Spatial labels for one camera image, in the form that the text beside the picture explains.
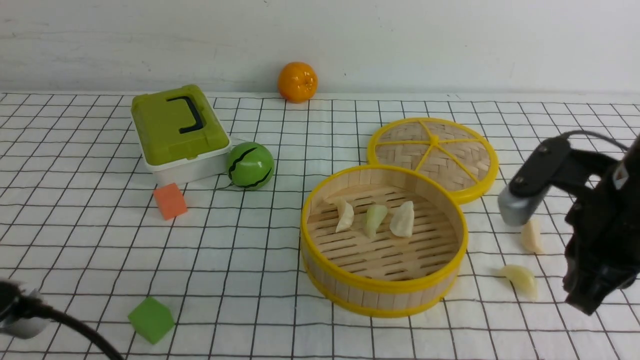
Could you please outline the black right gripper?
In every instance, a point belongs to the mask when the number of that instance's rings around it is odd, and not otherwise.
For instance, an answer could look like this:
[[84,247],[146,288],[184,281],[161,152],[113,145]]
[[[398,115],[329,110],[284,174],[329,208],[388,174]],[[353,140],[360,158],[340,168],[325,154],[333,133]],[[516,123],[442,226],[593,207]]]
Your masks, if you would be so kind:
[[567,245],[566,303],[592,316],[615,290],[627,289],[639,275],[639,141],[576,199],[566,221],[573,227]]

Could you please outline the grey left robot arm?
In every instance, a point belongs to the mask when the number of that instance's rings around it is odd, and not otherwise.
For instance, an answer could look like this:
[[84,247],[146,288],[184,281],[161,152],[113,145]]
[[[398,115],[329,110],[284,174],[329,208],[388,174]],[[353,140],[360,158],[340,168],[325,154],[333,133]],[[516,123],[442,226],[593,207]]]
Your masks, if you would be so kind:
[[50,320],[41,317],[26,317],[21,309],[25,297],[43,301],[40,289],[21,281],[2,278],[0,281],[1,309],[0,332],[2,335],[27,340],[43,333]]

